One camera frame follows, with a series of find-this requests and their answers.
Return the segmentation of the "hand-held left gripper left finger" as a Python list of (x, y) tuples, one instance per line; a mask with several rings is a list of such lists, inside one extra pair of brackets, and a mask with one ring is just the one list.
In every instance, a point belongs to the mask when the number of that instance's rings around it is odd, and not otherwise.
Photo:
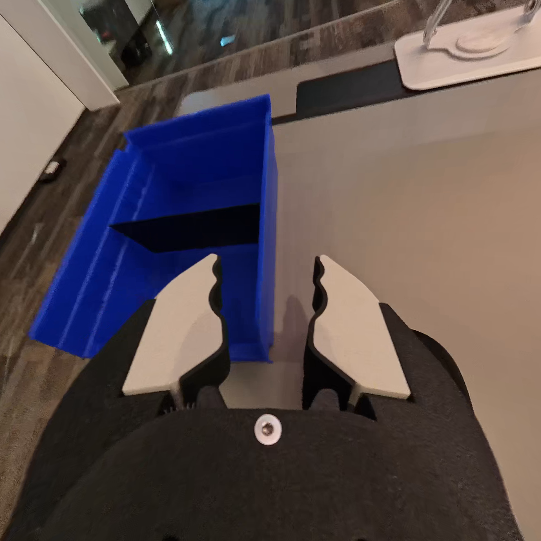
[(157, 294), (124, 395), (197, 396), (201, 388), (218, 387), (226, 379), (230, 358), (221, 285), (221, 258), (210, 254)]

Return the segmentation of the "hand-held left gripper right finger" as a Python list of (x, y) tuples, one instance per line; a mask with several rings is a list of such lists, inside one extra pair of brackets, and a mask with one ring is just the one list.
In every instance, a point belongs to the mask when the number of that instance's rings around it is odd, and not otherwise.
[(375, 294), (327, 255), (315, 258), (313, 286), (302, 400), (314, 401), (323, 389), (338, 401), (408, 399), (411, 390)]

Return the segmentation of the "blue divided storage bin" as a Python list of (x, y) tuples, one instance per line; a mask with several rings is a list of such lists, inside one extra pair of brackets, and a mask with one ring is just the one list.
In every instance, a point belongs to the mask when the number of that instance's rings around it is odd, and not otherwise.
[(145, 302), (211, 253), (233, 362), (274, 342), (278, 166), (269, 95), (125, 133), (29, 337), (91, 358)]

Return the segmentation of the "small black red device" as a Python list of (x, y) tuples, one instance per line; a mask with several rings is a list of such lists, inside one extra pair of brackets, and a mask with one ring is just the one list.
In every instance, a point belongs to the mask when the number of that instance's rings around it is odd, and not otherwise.
[(44, 168), (43, 172), (40, 174), (38, 181), (40, 183), (51, 183), (55, 181), (60, 173), (64, 170), (66, 166), (66, 159), (62, 157), (54, 157)]

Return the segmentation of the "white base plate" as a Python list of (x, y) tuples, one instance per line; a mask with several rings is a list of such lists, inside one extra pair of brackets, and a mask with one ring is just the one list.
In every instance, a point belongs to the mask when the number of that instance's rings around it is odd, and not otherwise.
[(424, 30), (400, 37), (394, 56), (403, 86), (426, 91), (539, 69), (540, 10), (518, 29), (523, 4), (449, 24), (442, 19), (429, 50)]

